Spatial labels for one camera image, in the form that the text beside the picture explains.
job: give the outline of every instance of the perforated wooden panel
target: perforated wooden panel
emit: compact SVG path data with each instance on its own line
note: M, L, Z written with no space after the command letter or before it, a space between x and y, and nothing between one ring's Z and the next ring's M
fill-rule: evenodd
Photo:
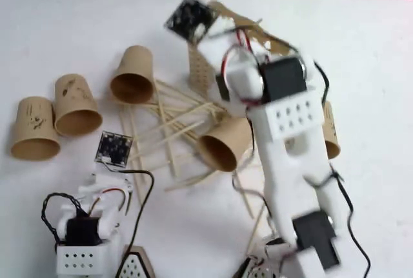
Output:
M189 85L193 91L208 99L208 89L214 81L214 71L204 57L192 46L189 53Z

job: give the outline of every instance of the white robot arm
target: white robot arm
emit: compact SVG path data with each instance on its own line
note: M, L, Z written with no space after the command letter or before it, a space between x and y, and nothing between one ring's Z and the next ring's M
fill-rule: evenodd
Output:
M271 55L248 40L232 18L196 0L184 0L166 26L215 69L210 97L233 115L247 113L252 122L264 196L283 241L268 246L267 257L282 260L282 271L278 267L288 278L340 277L336 274L348 266L342 249L350 237L337 182L325 180L335 172L323 137L321 95L310 84L314 61L294 47L288 56Z

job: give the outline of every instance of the brown paper cup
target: brown paper cup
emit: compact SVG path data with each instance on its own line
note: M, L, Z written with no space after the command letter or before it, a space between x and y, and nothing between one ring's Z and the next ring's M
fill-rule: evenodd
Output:
M77 74L60 77L55 84L55 129L64 136L90 133L102 124L97 103L86 79Z
M251 142L247 119L230 118L202 135L197 145L207 164L223 172L232 172Z
M59 153L59 140L53 127L52 102L38 96L21 100L11 151L14 157L31 161L46 160Z
M340 153L340 145L337 140L336 126L334 124L333 111L330 102L326 101L324 105L324 125L323 134L327 155L329 159L337 157Z
M121 102L145 103L154 93L153 82L151 51L143 46L131 46L123 54L110 90Z

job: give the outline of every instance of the white table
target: white table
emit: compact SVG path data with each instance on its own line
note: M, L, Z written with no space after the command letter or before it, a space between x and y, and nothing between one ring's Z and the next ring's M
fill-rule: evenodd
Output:
M180 1L0 0L1 277L53 277L53 237L40 219L43 199L54 191L74 193L94 167L101 131L121 131L116 109L108 107L99 131L62 139L56 158L18 161L6 144L19 100L53 99L54 81L68 73L83 74L102 97L123 51L135 44L153 51L156 77L182 83L186 44L163 28ZM324 67L342 147L334 165L356 206L353 226L372 259L370 277L411 277L413 1L220 1L263 18L268 31L308 50ZM143 127L155 122L145 116L139 118ZM190 169L199 173L198 166ZM250 180L258 171L250 171ZM169 169L156 172L156 179L136 244L145 247L157 277L230 277L253 225L230 176L169 194L163 191L173 183ZM56 203L48 211L53 223ZM259 202L254 205L257 210ZM362 256L355 252L354 258L354 274L345 277L364 272Z

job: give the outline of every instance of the black circuit board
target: black circuit board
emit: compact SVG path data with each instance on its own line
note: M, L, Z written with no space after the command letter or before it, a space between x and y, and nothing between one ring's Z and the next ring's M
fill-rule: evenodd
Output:
M201 1L183 0L165 26L196 46L207 34L217 17L217 12Z
M130 136L102 132L95 161L123 168L126 167L133 141L133 137Z

